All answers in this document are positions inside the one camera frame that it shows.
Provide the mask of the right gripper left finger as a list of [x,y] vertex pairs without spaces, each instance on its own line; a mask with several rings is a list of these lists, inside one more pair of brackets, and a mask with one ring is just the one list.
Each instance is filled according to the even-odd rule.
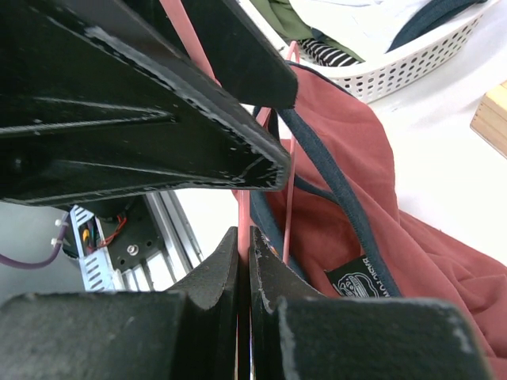
[[238,252],[230,228],[170,289],[25,294],[1,308],[4,379],[232,379]]

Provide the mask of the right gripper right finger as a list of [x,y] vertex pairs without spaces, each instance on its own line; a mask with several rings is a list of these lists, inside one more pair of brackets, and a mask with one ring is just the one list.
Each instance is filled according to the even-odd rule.
[[431,298],[327,298],[251,231],[257,379],[491,379],[463,315]]

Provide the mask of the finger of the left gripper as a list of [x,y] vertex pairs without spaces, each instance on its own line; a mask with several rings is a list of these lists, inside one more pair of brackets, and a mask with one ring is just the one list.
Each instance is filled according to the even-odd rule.
[[239,102],[291,108],[298,82],[236,1],[126,4]]
[[127,1],[1,4],[1,198],[282,188],[287,151]]

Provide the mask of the pink wire hanger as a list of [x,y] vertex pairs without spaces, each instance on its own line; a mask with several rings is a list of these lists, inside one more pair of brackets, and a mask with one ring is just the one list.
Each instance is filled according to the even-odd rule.
[[[161,0],[169,18],[190,59],[210,79],[217,82],[212,65],[208,61],[199,37],[180,0]],[[238,316],[237,316],[237,378],[249,379],[250,368],[250,193],[238,193]]]

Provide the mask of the red tank top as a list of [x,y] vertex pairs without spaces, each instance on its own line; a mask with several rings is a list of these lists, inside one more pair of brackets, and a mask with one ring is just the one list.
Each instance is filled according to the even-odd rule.
[[471,322],[498,379],[506,376],[504,264],[401,211],[383,125],[365,103],[292,63],[295,106],[273,110],[293,140],[295,178],[250,194],[250,215],[275,251],[331,298],[439,298]]

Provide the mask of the green garment in basket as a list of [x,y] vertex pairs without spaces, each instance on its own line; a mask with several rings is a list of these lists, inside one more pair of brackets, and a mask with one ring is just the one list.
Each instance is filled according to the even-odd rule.
[[349,67],[364,62],[351,49],[306,25],[289,1],[254,0],[252,4],[286,42],[295,40],[316,64]]

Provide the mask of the white garment in basket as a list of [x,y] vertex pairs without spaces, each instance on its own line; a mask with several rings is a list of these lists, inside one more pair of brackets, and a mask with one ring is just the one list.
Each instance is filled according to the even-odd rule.
[[303,22],[362,59],[408,44],[484,1],[291,1]]

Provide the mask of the white perforated laundry basket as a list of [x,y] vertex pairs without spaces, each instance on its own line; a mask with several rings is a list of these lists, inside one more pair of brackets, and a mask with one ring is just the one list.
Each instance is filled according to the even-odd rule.
[[[371,103],[423,78],[456,55],[469,40],[483,14],[495,4],[484,2],[483,7],[467,9],[408,44],[353,66],[320,66],[295,40],[292,42],[299,46],[303,67],[317,71],[363,102]],[[269,25],[252,1],[239,4],[274,48],[281,55],[288,54],[291,42],[286,42]]]

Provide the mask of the wooden clothes rack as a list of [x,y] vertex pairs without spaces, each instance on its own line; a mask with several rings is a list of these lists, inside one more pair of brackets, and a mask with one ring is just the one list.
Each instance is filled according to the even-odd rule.
[[471,129],[506,158],[506,82],[485,93],[471,121]]

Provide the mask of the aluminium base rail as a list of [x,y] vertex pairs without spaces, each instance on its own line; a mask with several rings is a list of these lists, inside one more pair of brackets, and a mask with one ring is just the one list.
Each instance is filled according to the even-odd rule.
[[164,291],[204,260],[174,191],[136,198],[109,255],[126,291]]

